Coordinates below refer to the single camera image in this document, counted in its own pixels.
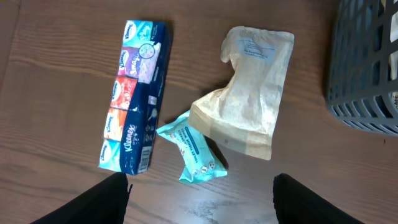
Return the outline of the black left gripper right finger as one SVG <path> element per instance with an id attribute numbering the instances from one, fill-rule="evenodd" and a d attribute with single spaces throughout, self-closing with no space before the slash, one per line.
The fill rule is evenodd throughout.
<path id="1" fill-rule="evenodd" d="M 361 223 L 284 173 L 274 177 L 273 203 L 279 224 Z"/>

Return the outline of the beige paper pouch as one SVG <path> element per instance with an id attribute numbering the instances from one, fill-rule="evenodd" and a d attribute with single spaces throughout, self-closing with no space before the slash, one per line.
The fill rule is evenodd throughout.
<path id="1" fill-rule="evenodd" d="M 221 61 L 232 64 L 234 75 L 192 103 L 190 126 L 228 149 L 269 161 L 294 40 L 284 31 L 232 28 Z"/>

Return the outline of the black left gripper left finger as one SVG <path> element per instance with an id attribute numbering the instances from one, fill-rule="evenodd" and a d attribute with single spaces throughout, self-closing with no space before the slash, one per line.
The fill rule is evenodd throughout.
<path id="1" fill-rule="evenodd" d="M 114 173 L 35 223 L 123 223 L 131 190 L 126 174 Z"/>

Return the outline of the blue Kleenex tissue multipack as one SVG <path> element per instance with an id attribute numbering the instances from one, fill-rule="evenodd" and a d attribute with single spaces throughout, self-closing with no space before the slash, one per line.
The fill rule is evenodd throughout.
<path id="1" fill-rule="evenodd" d="M 103 129 L 100 168 L 130 175 L 148 170 L 171 43 L 166 22 L 126 22 Z"/>

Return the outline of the teal wipes packet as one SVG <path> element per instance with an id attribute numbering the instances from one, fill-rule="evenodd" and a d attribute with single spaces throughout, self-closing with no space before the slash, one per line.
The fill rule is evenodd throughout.
<path id="1" fill-rule="evenodd" d="M 189 125 L 190 112 L 181 114 L 175 121 L 157 129 L 157 134 L 179 148 L 185 163 L 179 181 L 183 184 L 200 184 L 228 171 L 208 146 L 202 133 Z"/>

